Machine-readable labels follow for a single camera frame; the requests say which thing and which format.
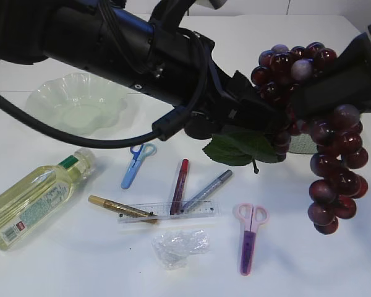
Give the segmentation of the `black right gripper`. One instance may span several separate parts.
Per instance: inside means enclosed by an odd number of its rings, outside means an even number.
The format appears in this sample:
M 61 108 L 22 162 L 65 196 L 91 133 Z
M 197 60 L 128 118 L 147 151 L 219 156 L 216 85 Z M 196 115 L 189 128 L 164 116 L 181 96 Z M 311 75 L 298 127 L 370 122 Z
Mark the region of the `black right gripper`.
M 343 104 L 371 113 L 371 24 L 322 75 L 297 89 L 291 103 L 298 119 L 325 114 Z

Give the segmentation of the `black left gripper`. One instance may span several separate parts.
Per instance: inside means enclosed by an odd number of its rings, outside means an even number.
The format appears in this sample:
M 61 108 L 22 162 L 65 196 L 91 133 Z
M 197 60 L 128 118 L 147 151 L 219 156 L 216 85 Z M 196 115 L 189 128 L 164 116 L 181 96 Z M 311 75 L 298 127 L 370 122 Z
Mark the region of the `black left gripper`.
M 286 124 L 284 113 L 262 99 L 250 80 L 239 71 L 229 76 L 214 61 L 208 60 L 202 82 L 202 92 L 183 129 L 196 114 L 221 125 L 221 130 L 215 134 L 236 129 L 274 134 Z

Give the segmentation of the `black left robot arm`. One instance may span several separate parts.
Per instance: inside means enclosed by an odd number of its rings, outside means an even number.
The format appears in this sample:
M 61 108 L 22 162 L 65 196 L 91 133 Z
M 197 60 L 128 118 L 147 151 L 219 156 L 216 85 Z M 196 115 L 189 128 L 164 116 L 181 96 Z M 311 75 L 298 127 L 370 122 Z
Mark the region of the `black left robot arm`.
M 180 27 L 191 1 L 160 1 L 143 20 L 110 1 L 0 1 L 0 59 L 52 58 L 173 106 L 153 123 L 167 139 L 193 117 L 210 134 L 225 126 L 274 133 L 287 117 L 247 77 L 223 72 L 206 36 Z

